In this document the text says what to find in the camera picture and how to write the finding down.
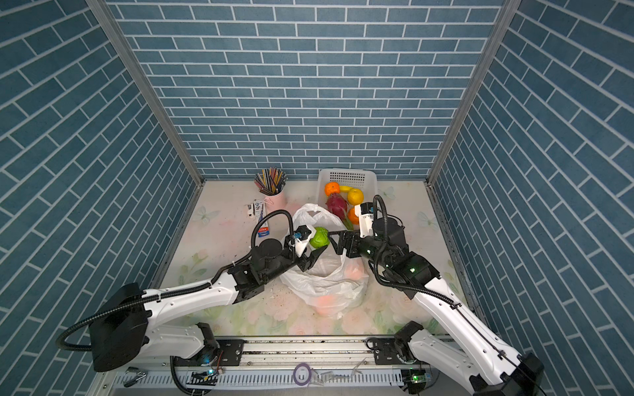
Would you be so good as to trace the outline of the orange fruit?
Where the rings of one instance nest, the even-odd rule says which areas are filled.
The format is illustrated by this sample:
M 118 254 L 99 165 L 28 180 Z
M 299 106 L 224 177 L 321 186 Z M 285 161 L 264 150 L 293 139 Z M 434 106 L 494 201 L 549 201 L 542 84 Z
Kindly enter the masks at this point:
M 351 207 L 350 210 L 348 211 L 348 219 L 350 220 L 352 224 L 359 225 L 359 219 L 358 219 L 358 216 L 356 215 L 354 207 Z
M 327 197 L 330 197 L 333 194 L 339 194 L 340 192 L 340 185 L 336 181 L 328 182 L 325 185 L 325 196 Z

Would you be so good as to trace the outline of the white plastic bag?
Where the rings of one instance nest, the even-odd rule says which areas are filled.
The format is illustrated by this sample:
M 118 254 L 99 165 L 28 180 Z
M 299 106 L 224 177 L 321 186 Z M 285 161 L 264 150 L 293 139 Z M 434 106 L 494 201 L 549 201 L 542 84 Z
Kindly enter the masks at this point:
M 345 231 L 341 219 L 317 204 L 308 203 L 293 215 L 296 226 L 308 225 L 317 232 Z M 342 318 L 363 302 L 369 275 L 362 259 L 348 258 L 329 245 L 312 269 L 293 267 L 281 275 L 282 283 L 318 314 Z

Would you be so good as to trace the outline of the pink dragon fruit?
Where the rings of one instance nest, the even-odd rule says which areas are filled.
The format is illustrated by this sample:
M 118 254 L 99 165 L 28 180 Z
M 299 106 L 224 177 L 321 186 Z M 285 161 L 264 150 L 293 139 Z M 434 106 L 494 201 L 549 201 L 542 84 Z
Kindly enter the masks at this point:
M 326 207 L 342 221 L 347 230 L 354 230 L 353 222 L 348 218 L 348 202 L 339 193 L 334 192 L 328 196 Z

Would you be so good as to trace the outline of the yellow lemon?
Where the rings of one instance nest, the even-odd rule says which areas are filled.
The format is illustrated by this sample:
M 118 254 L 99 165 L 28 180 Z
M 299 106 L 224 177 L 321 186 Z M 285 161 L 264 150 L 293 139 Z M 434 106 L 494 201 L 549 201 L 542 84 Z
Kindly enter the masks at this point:
M 351 206 L 361 205 L 364 202 L 364 193 L 358 188 L 351 188 L 347 192 L 347 200 Z

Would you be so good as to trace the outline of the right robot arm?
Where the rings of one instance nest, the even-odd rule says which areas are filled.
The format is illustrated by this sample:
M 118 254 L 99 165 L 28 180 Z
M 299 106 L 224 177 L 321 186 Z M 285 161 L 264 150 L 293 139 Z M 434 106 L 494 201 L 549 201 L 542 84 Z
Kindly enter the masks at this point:
M 329 233 L 335 252 L 366 258 L 379 285 L 404 293 L 453 340 L 448 344 L 411 321 L 395 335 L 401 359 L 430 364 L 472 395 L 543 392 L 545 367 L 539 358 L 521 354 L 462 303 L 429 260 L 409 248 L 404 225 L 388 213 L 381 196 L 355 210 L 357 230 Z

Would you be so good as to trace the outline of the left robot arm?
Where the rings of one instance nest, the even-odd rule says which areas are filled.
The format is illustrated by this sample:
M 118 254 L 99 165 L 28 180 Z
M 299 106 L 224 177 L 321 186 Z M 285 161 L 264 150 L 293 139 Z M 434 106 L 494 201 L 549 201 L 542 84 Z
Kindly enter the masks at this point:
M 212 362 L 219 344 L 209 325 L 199 323 L 193 335 L 168 335 L 159 329 L 197 311 L 250 300 L 292 267 L 311 269 L 325 250 L 309 249 L 316 236 L 315 227 L 294 226 L 291 214 L 285 210 L 264 218 L 278 215 L 287 219 L 289 234 L 284 240 L 257 243 L 258 233 L 252 232 L 249 252 L 221 267 L 209 280 L 148 290 L 141 290 L 136 283 L 124 285 L 97 313 L 64 330 L 55 341 L 57 348 L 91 353 L 97 372 L 114 371 L 137 357 L 152 355 Z

